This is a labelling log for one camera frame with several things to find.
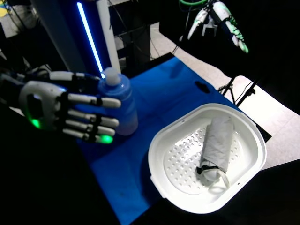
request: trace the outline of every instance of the blue light strip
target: blue light strip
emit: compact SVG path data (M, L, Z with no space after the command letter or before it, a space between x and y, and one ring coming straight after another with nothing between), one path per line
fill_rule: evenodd
M103 69L102 69L102 66L101 66L101 63L100 63L100 59L99 59L99 56L98 56L98 53L97 53L97 50L96 50L96 47L95 47L95 44L94 44L94 40L93 40L92 34L90 33L89 24L88 24L88 21L86 20L85 13L84 13L84 10L83 10L83 5L80 2L78 2L77 3L77 7L78 7L78 10L79 10L79 13L80 13L80 16L81 16L81 19L82 19L82 22L83 22L83 25L84 25L84 28L85 28L85 32L86 32L86 34L88 36L88 39L89 39L89 42L90 42L90 46L91 46L91 48L93 50L97 66L99 68L101 76L103 77L103 74L102 74Z

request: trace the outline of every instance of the blue bottle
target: blue bottle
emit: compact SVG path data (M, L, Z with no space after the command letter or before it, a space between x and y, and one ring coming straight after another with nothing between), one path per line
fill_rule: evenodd
M130 135L138 126L135 100L132 96L130 80L112 67L104 71L105 79L101 80L98 89L102 96L116 98L121 101L121 108L106 108L107 116L117 118L120 122L116 128L119 135Z

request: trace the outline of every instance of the green cable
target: green cable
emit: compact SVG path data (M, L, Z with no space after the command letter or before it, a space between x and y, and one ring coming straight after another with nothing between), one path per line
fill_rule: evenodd
M205 2L207 2L208 0L201 0L201 1L197 1L197 2L187 2L187 1L184 1L184 0L180 0L180 2L184 5L187 5L187 6L197 6L197 5L201 5Z

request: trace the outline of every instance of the led light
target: led light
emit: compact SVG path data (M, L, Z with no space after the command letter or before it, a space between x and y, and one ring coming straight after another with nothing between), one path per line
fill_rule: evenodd
M99 59L99 56L98 56L98 53L97 53L97 50L96 50L96 47L95 47L95 44L94 44L92 34L90 33L89 24L88 24L88 21L86 20L85 13L84 13L84 10L83 10L83 5L80 2L78 2L77 7L78 7L78 10L79 10L79 13L80 13L80 16L81 16L81 19L82 19L82 22L83 22L83 25L84 25L84 28L85 28L85 32L88 36L90 46L93 50L93 54L94 54L94 57L96 59L98 69L99 69L100 73L102 73L103 69L102 69L100 59Z
M41 128L41 125L38 120L31 120L31 123L38 129Z
M112 136L109 136L109 135L100 135L100 143L103 143L103 144L110 144L113 142L113 137Z

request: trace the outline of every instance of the tile floor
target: tile floor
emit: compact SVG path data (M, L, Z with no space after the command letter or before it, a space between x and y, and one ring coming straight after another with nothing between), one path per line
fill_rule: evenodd
M172 41L159 33L159 23L151 26L151 38L160 56L175 48ZM156 58L158 53L151 45L152 56ZM176 51L175 56L216 89L230 80L216 67L196 59L181 49ZM243 76L235 79L233 83L235 97L243 92L249 82L250 80ZM272 135L266 144L267 162L263 169L299 159L300 116L280 104L258 86L255 87L255 91L256 94L246 98L240 105L240 109ZM229 94L226 94L226 97L231 100Z

